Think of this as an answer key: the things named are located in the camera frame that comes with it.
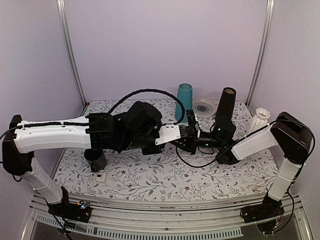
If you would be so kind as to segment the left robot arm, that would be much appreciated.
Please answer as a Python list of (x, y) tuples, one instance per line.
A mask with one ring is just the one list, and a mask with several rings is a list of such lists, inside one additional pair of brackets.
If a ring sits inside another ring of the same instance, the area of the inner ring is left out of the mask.
[(140, 148), (143, 153), (160, 151), (159, 131), (162, 114), (152, 104), (135, 102), (126, 112), (91, 113), (67, 120), (31, 122), (16, 114), (1, 135), (2, 165), (12, 176), (19, 176), (40, 193), (49, 211), (70, 217), (87, 208), (69, 201), (68, 191), (58, 185), (36, 160), (39, 150), (83, 149), (86, 159), (106, 166), (104, 150), (122, 152)]

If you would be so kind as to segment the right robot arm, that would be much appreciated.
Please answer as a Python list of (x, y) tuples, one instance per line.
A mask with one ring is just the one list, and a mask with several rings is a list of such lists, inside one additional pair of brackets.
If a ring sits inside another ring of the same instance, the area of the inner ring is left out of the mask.
[(262, 218), (269, 218), (278, 210), (281, 199), (300, 174), (315, 143), (312, 130), (284, 111), (271, 123), (222, 146), (214, 160), (220, 164), (234, 165), (263, 150), (276, 146), (281, 148), (282, 164), (258, 208)]

